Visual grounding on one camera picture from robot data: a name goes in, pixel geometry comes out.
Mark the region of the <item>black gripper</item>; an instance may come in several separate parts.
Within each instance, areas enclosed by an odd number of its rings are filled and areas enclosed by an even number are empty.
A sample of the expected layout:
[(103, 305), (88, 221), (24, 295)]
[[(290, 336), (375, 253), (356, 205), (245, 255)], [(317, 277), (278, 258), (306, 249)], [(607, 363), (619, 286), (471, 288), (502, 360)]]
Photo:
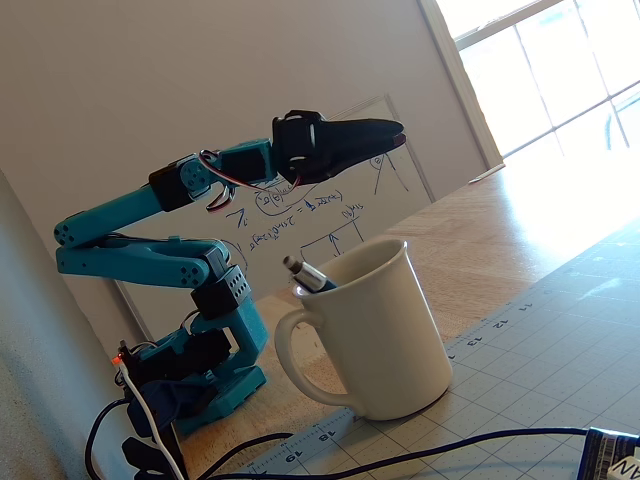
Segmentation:
[(272, 120), (277, 172), (290, 184), (322, 183), (405, 143), (404, 126), (395, 120), (328, 121), (319, 112), (303, 110)]

